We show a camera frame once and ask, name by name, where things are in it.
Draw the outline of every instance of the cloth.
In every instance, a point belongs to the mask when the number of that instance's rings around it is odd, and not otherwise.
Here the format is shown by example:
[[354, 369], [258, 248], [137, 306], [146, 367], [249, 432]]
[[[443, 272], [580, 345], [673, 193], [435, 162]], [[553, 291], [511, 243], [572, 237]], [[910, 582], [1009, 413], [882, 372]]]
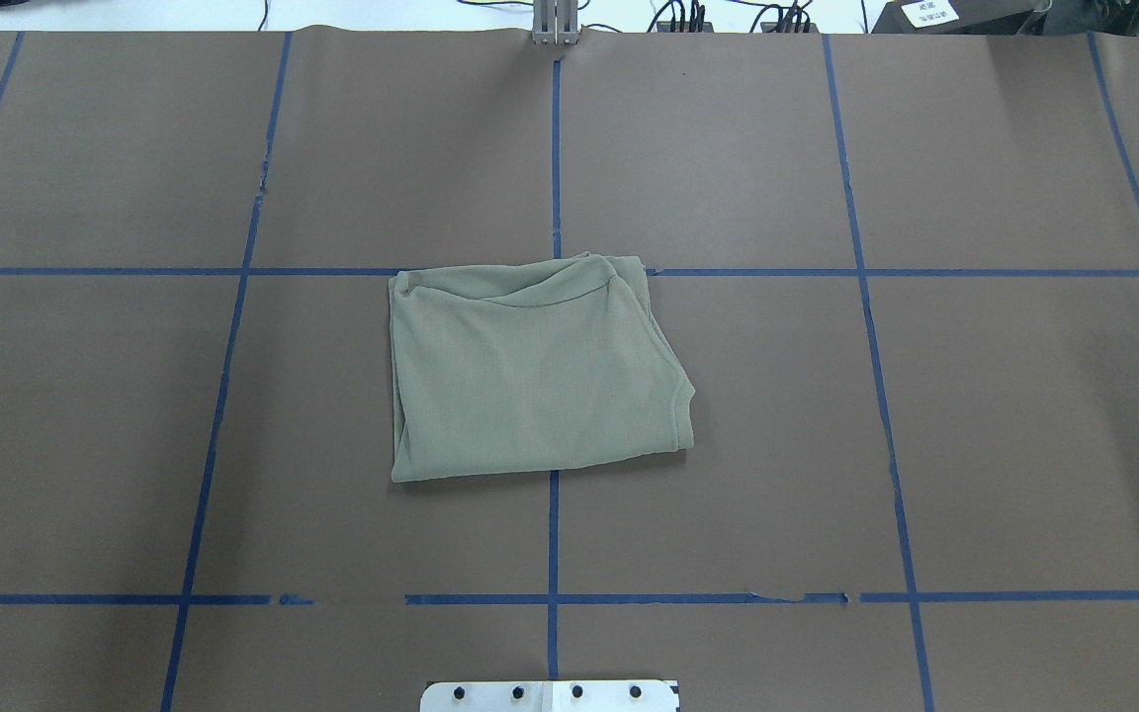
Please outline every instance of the cloth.
[[637, 257], [399, 272], [390, 344], [394, 482], [693, 447], [693, 384]]

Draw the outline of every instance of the folded shirt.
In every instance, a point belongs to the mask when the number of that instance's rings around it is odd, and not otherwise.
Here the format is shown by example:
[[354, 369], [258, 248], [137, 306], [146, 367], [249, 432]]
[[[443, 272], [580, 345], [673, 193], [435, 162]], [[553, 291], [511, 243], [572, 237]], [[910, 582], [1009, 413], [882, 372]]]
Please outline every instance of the folded shirt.
[[693, 447], [693, 384], [637, 257], [399, 272], [390, 344], [394, 482]]

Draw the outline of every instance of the horizontal blue line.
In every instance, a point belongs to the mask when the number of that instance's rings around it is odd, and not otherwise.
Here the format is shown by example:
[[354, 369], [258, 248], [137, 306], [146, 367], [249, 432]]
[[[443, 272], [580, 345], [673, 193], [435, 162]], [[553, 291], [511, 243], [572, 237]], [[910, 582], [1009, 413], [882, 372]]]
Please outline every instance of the horizontal blue line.
[[782, 605], [846, 604], [845, 594], [809, 594], [797, 600], [768, 598], [754, 594], [542, 594], [429, 595], [407, 596], [407, 605]]
[[[1139, 589], [1125, 590], [949, 590], [918, 591], [919, 604], [997, 604], [1031, 600], [1139, 600]], [[861, 604], [907, 604], [906, 594], [862, 594]]]
[[[181, 596], [0, 594], [0, 605], [179, 605]], [[270, 605], [270, 596], [191, 596], [192, 605]]]
[[[249, 276], [394, 276], [420, 267], [251, 267]], [[839, 267], [678, 267], [658, 278], [853, 278]], [[1139, 278], [1139, 270], [869, 269], [871, 278]], [[0, 276], [240, 276], [241, 267], [0, 267]]]

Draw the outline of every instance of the garment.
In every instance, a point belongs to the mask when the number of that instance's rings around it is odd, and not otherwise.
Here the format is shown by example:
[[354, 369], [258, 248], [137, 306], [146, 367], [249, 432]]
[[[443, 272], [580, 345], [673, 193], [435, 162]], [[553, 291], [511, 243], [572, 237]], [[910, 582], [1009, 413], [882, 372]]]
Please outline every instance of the garment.
[[637, 257], [399, 272], [390, 343], [394, 482], [693, 447], [693, 384]]

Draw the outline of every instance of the white bracket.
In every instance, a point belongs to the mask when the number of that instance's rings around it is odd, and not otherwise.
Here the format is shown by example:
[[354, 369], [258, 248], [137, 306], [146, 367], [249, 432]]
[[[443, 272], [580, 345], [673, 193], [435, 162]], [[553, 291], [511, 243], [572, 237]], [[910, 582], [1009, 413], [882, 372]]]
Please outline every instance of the white bracket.
[[420, 712], [679, 712], [679, 684], [667, 680], [558, 680], [434, 684]]
[[534, 44], [579, 44], [579, 0], [534, 0]]

